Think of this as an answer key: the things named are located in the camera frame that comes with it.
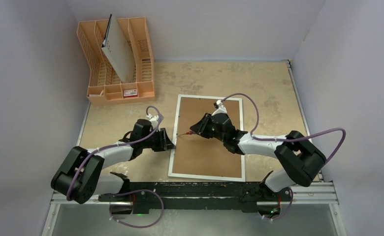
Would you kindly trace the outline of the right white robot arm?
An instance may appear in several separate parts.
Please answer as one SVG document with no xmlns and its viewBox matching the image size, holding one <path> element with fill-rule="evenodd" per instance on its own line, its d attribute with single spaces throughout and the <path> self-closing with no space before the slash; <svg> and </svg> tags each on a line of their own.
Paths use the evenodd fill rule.
<svg viewBox="0 0 384 236">
<path fill-rule="evenodd" d="M 278 138 L 252 136 L 247 131 L 236 129 L 225 113 L 206 113 L 190 130 L 206 139 L 218 139 L 234 154 L 257 154 L 276 158 L 282 168 L 268 174 L 259 190 L 266 200 L 273 199 L 279 191 L 292 185 L 310 186 L 326 163 L 325 155 L 298 131 L 293 130 Z"/>
</svg>

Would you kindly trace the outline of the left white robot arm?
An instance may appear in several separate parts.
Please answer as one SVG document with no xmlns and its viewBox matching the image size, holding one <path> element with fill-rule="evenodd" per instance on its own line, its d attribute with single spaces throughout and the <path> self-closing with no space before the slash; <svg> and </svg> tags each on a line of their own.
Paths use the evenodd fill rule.
<svg viewBox="0 0 384 236">
<path fill-rule="evenodd" d="M 66 196 L 68 201 L 85 203 L 93 195 L 111 194 L 117 201 L 130 195 L 124 174 L 102 170 L 114 164 L 132 161 L 150 149 L 162 152 L 175 149 L 165 128 L 158 127 L 157 120 L 138 119 L 131 131 L 115 144 L 101 148 L 73 147 L 54 174 L 50 186 Z"/>
</svg>

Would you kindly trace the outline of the blue handled screwdriver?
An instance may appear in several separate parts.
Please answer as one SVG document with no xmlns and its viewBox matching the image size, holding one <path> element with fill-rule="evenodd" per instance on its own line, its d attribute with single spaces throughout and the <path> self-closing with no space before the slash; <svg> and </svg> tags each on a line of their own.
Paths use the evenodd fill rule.
<svg viewBox="0 0 384 236">
<path fill-rule="evenodd" d="M 192 134 L 194 134 L 193 131 L 188 131 L 186 133 L 178 134 L 177 136 L 180 137 L 180 136 L 183 136 L 183 135 L 192 135 Z"/>
</svg>

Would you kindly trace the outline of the white picture frame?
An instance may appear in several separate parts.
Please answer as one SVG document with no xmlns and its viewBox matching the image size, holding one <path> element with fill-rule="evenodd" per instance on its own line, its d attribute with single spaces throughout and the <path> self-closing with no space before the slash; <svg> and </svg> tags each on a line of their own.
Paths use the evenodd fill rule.
<svg viewBox="0 0 384 236">
<path fill-rule="evenodd" d="M 216 96 L 178 95 L 172 142 L 176 148 L 169 158 L 168 176 L 205 180 L 245 182 L 245 157 L 227 151 L 215 138 L 183 135 L 200 121 L 204 114 L 214 112 Z"/>
</svg>

